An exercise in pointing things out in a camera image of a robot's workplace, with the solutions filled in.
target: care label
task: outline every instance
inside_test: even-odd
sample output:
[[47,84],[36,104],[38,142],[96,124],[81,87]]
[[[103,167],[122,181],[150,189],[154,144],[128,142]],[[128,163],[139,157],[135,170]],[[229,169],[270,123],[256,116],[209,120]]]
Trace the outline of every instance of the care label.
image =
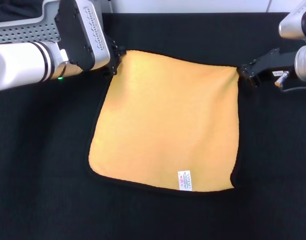
[[284,74],[284,71],[274,71],[273,72],[273,75],[275,76],[275,77],[280,77],[281,75],[283,75]]
[[178,172],[179,190],[192,191],[191,171]]

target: white wall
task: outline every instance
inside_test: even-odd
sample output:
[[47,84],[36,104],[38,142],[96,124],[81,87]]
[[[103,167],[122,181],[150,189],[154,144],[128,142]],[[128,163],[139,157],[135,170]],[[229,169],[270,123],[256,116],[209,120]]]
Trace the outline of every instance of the white wall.
[[[107,0],[102,11],[109,12]],[[303,0],[272,0],[270,12],[290,12]],[[112,0],[115,13],[265,12],[269,0]]]

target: yellow towel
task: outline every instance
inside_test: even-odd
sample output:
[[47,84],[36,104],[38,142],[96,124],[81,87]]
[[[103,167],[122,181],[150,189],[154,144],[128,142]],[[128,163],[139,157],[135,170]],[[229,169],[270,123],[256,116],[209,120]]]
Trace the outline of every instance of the yellow towel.
[[128,51],[107,93],[89,152],[99,175],[179,190],[233,188],[238,150],[238,74]]

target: gray perforated panel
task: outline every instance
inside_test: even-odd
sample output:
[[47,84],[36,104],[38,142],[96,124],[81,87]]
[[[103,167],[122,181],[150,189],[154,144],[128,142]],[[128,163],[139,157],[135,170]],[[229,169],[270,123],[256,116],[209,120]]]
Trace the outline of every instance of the gray perforated panel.
[[0,23],[0,44],[1,43],[25,43],[59,40],[59,34],[54,22],[57,14],[59,1],[44,1],[43,15],[39,18],[1,22]]

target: white tag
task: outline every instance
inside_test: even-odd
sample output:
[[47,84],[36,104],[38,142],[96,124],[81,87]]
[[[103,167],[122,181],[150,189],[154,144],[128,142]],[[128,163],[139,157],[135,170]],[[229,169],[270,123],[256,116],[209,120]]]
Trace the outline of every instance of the white tag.
[[178,172],[179,190],[192,191],[191,171]]
[[280,77],[281,75],[283,75],[284,74],[284,71],[274,71],[273,72],[273,75],[275,76],[275,77]]

